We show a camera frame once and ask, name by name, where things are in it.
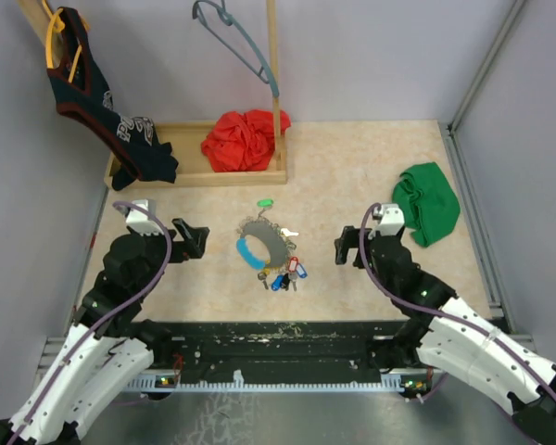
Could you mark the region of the large metal keyring with keys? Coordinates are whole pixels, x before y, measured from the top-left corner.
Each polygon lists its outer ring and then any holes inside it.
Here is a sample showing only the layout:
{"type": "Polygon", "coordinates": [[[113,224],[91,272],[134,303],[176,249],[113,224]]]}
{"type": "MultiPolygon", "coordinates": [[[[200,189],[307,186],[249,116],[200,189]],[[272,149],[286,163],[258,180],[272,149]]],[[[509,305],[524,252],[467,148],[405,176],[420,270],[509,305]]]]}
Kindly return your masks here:
{"type": "Polygon", "coordinates": [[[297,255],[294,241],[299,232],[272,222],[261,213],[241,221],[235,248],[245,264],[254,270],[266,290],[297,290],[297,281],[309,277],[297,255]]]}

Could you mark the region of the yellow clothes hanger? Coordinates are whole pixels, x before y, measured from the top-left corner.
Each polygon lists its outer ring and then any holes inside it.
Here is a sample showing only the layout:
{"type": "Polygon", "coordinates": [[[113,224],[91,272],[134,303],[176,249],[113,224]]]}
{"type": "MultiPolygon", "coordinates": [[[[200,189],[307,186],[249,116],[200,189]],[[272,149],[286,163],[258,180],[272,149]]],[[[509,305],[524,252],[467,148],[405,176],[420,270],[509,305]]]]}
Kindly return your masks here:
{"type": "MultiPolygon", "coordinates": [[[[52,11],[49,2],[46,0],[41,1],[44,13],[48,18],[48,24],[45,33],[45,62],[46,67],[49,69],[55,68],[55,62],[60,62],[62,58],[63,49],[61,46],[64,44],[62,37],[62,32],[65,29],[65,23],[60,18],[62,8],[59,8],[56,12],[52,11]]],[[[68,83],[73,83],[76,74],[78,73],[78,64],[82,55],[82,44],[79,39],[77,41],[77,49],[75,51],[73,60],[67,62],[66,66],[69,68],[68,83]]]]}

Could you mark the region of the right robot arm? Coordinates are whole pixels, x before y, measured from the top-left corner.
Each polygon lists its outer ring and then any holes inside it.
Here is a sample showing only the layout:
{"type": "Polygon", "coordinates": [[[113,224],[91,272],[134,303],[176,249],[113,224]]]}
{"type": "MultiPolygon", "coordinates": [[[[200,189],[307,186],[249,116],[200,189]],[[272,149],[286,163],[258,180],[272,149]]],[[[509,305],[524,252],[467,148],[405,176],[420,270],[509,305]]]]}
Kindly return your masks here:
{"type": "Polygon", "coordinates": [[[344,227],[335,263],[356,249],[355,267],[407,316],[387,348],[386,367],[436,368],[496,403],[537,444],[556,444],[556,362],[481,317],[457,292],[413,261],[400,235],[344,227]]]}

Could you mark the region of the red cloth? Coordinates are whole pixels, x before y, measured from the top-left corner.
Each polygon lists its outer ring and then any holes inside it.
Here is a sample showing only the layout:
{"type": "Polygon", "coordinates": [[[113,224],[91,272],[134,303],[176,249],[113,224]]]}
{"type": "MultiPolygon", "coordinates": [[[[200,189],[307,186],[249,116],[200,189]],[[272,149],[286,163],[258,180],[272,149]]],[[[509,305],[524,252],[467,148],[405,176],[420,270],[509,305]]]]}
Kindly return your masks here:
{"type": "Polygon", "coordinates": [[[273,113],[251,109],[224,113],[200,144],[214,172],[262,172],[275,151],[273,113]]]}

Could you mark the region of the navy tank top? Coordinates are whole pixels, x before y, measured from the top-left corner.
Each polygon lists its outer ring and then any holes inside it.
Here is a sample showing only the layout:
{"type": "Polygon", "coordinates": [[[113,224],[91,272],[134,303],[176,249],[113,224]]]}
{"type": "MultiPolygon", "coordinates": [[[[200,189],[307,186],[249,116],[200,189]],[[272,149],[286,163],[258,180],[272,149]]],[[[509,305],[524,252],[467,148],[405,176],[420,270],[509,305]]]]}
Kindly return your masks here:
{"type": "Polygon", "coordinates": [[[62,57],[56,65],[51,55],[45,56],[57,113],[82,124],[107,146],[120,165],[111,179],[113,190],[135,182],[174,183],[179,162],[171,144],[159,141],[155,123],[148,117],[126,117],[114,109],[111,90],[93,57],[78,11],[59,8],[50,20],[47,39],[59,21],[63,24],[62,57]]]}

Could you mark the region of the green cloth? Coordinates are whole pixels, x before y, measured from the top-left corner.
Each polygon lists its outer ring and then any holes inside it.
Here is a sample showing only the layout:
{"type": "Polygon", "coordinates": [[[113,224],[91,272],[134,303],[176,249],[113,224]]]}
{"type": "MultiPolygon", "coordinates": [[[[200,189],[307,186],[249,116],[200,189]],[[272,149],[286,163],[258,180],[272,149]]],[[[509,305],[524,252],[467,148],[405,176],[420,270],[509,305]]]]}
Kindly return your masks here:
{"type": "Polygon", "coordinates": [[[450,235],[461,213],[457,196],[435,162],[406,169],[393,189],[392,201],[402,210],[411,237],[422,248],[450,235]]]}

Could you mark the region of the wooden rack tray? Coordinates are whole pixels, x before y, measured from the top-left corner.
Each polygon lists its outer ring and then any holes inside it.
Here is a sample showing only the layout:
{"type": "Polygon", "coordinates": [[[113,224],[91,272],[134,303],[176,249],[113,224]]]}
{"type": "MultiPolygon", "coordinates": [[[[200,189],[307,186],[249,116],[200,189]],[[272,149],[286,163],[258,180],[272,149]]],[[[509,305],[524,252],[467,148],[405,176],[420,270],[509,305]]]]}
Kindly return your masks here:
{"type": "MultiPolygon", "coordinates": [[[[34,32],[44,45],[51,48],[46,54],[59,60],[62,44],[53,43],[47,38],[51,24],[51,8],[46,1],[20,1],[19,8],[34,32]]],[[[179,161],[175,187],[189,186],[229,186],[285,184],[287,182],[285,132],[282,124],[279,99],[272,99],[272,129],[274,153],[269,166],[263,172],[215,172],[208,159],[201,152],[200,144],[215,125],[214,121],[188,121],[177,123],[158,123],[156,130],[159,139],[169,142],[173,156],[179,161]]]]}

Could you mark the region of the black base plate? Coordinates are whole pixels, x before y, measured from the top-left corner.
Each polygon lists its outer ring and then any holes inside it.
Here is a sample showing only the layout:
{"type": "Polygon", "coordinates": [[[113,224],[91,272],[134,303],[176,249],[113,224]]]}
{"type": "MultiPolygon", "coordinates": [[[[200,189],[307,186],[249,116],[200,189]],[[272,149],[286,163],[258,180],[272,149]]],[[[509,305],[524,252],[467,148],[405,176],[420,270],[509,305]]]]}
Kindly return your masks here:
{"type": "Polygon", "coordinates": [[[182,384],[378,383],[382,375],[426,372],[403,345],[402,321],[173,322],[151,371],[177,373],[182,384]]]}

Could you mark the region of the green tagged key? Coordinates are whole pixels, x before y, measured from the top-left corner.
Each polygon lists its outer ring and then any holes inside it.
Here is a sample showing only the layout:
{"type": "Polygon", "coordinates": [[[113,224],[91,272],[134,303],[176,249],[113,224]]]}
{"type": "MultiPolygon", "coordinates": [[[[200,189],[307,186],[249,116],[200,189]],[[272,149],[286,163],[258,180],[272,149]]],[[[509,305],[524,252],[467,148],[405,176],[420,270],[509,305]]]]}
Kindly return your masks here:
{"type": "Polygon", "coordinates": [[[273,208],[274,201],[271,198],[261,199],[257,202],[259,207],[258,217],[260,218],[264,213],[273,208]]]}

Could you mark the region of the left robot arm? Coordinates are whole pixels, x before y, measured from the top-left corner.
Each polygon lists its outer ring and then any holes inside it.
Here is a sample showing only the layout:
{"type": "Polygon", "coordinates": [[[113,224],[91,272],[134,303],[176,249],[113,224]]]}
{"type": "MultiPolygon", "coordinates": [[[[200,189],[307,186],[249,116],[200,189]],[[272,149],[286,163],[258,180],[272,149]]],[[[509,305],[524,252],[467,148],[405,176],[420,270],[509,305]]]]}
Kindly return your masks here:
{"type": "Polygon", "coordinates": [[[111,243],[41,384],[17,413],[0,420],[0,444],[78,444],[131,380],[172,361],[169,329],[151,320],[133,323],[168,264],[204,255],[207,227],[181,218],[172,224],[151,235],[130,228],[111,243]]]}

